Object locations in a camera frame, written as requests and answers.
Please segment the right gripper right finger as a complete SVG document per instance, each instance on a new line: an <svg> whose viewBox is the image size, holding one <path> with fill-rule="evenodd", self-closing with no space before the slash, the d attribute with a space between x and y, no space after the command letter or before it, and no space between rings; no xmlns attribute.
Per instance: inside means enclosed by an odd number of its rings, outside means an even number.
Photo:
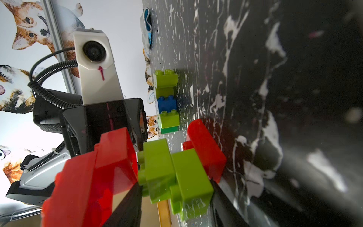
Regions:
<svg viewBox="0 0 363 227"><path fill-rule="evenodd" d="M233 206L220 186L210 180L214 193L210 202L213 227L248 227L249 225Z"/></svg>

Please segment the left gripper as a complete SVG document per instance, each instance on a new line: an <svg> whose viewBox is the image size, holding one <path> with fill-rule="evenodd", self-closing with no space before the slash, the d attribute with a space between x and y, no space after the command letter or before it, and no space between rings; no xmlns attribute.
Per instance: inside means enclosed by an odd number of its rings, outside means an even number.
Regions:
<svg viewBox="0 0 363 227"><path fill-rule="evenodd" d="M101 135L127 128L138 151L148 139L147 118L141 98L129 98L92 105L81 105L59 112L62 136L71 157L93 150Z"/></svg>

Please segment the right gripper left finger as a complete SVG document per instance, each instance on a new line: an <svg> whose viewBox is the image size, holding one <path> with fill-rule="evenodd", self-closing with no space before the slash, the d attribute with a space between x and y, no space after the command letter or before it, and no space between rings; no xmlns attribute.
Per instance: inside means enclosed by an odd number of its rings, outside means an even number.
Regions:
<svg viewBox="0 0 363 227"><path fill-rule="evenodd" d="M139 227L141 223L142 186L135 183L103 224L103 227Z"/></svg>

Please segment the lime lego brick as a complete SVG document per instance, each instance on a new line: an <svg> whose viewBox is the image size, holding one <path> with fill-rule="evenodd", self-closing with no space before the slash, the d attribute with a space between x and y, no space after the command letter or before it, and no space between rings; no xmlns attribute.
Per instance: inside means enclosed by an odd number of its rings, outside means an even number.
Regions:
<svg viewBox="0 0 363 227"><path fill-rule="evenodd" d="M160 97L169 97L175 95L174 87L154 88L154 91L157 99L159 99Z"/></svg>
<svg viewBox="0 0 363 227"><path fill-rule="evenodd" d="M177 83L178 75L174 70L155 70L153 74L153 84L158 89L176 87Z"/></svg>
<svg viewBox="0 0 363 227"><path fill-rule="evenodd" d="M162 111L158 115L158 123L162 129L177 127L180 125L180 116L176 109L170 112Z"/></svg>
<svg viewBox="0 0 363 227"><path fill-rule="evenodd" d="M176 184L170 186L174 215L187 221L207 213L214 189L194 149L171 154Z"/></svg>
<svg viewBox="0 0 363 227"><path fill-rule="evenodd" d="M137 153L138 183L142 196L152 204L171 198L170 187L176 184L176 172L166 139L145 142Z"/></svg>

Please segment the small red lego brick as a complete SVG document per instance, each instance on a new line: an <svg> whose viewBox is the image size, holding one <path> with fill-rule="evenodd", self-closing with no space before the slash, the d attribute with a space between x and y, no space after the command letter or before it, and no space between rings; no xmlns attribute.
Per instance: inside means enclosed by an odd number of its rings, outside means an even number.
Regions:
<svg viewBox="0 0 363 227"><path fill-rule="evenodd" d="M219 183L227 158L215 142L201 119L192 121L187 128L183 150L195 149L202 166L210 179Z"/></svg>

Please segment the dark green lego brick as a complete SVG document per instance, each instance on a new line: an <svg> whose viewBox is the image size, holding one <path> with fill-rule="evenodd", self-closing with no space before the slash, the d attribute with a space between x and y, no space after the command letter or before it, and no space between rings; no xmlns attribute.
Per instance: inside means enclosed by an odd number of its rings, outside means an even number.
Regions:
<svg viewBox="0 0 363 227"><path fill-rule="evenodd" d="M171 132L176 132L179 130L179 127L178 126L175 126L175 127L169 127L169 128L160 128L160 132L162 134L167 134L167 133L171 133Z"/></svg>

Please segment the blue lego brick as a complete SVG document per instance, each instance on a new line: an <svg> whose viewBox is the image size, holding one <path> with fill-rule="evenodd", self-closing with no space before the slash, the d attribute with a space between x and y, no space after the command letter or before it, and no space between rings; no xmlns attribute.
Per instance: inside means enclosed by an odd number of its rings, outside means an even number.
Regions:
<svg viewBox="0 0 363 227"><path fill-rule="evenodd" d="M169 95L168 97L161 96L157 100L157 104L158 104L158 111L160 114L163 111L169 113L174 109L177 110L177 100L173 95Z"/></svg>

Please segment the lime lego brick back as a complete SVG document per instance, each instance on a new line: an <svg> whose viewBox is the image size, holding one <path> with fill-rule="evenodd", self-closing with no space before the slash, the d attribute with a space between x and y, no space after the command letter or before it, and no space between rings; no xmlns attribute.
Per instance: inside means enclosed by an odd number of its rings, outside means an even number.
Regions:
<svg viewBox="0 0 363 227"><path fill-rule="evenodd" d="M154 91L157 99L159 99L160 97L169 97L175 95L174 87L154 88Z"/></svg>

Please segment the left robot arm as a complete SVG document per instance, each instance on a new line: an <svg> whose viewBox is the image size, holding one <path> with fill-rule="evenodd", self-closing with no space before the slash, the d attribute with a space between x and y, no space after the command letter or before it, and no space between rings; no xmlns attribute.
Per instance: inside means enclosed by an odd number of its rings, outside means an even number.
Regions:
<svg viewBox="0 0 363 227"><path fill-rule="evenodd" d="M1 48L1 65L29 71L36 61L48 54L50 50L40 44L25 50L14 50L5 45ZM124 97L146 99L147 87L142 79L144 66L141 54L132 53L127 58L116 52L114 56ZM14 158L24 158L30 151L37 156L45 155L59 145L62 139L61 134L45 132L36 126L32 112L1 111L1 145L7 147Z"/></svg>

